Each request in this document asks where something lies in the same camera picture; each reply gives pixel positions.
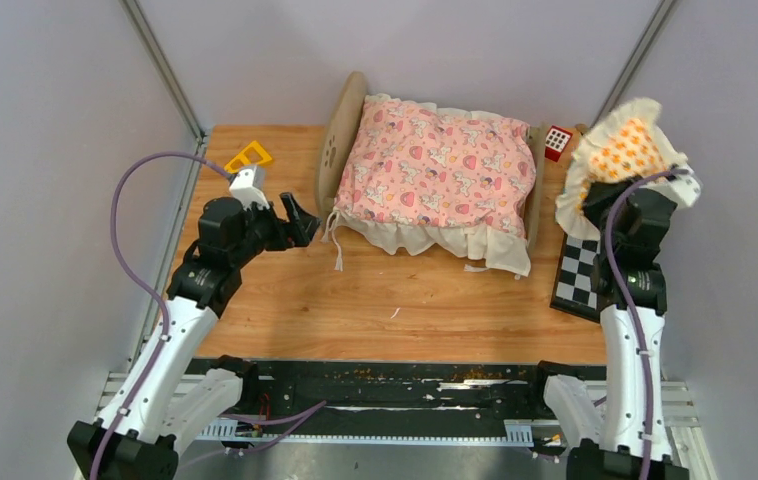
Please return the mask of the orange duck print pillow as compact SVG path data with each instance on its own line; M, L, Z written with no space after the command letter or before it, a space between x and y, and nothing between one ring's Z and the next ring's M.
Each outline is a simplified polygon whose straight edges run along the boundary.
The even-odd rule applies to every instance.
M601 229L582 211L595 183L617 184L671 169L692 172L657 121L662 105L651 98L629 100L584 134L571 154L562 193L555 201L557 224L579 240L598 240Z

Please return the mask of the pink unicorn drawstring bag blanket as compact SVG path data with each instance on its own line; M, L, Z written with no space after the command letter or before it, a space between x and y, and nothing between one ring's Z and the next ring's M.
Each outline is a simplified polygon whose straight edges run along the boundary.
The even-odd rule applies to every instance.
M367 95L323 235L347 227L390 255L434 245L526 277L536 180L527 122Z

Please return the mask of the wooden striped pet bed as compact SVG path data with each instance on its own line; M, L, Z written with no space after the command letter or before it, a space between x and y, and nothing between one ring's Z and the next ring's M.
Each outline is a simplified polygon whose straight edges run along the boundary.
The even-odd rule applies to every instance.
M361 122L363 102L367 94L368 81L365 74L352 71L343 84L321 137L314 198L316 210L323 218L332 211L343 169ZM542 122L539 126L531 127L527 134L537 171L534 186L527 195L523 211L527 250L530 253L535 249L540 230L546 165L544 138L550 127L552 124Z

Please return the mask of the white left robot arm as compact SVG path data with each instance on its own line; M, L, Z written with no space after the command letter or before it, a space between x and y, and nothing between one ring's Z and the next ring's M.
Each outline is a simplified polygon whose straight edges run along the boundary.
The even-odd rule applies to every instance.
M198 237L174 271L163 311L129 375L90 423L78 421L67 444L89 479L171 479L179 458L217 416L253 411L261 400L258 366L224 355L181 399L177 387L202 340L242 284L241 270L265 251L308 246L321 221L289 192L287 217L271 204L232 197L209 201Z

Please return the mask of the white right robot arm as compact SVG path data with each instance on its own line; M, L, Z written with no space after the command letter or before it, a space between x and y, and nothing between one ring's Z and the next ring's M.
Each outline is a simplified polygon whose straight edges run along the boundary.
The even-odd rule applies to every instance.
M595 183L583 211L600 232L592 289L600 302L606 346L606 395L550 375L526 390L539 417L555 414L568 442L569 479L687 479L673 460L662 413L660 350L667 312L666 281L656 258L676 203L647 179Z

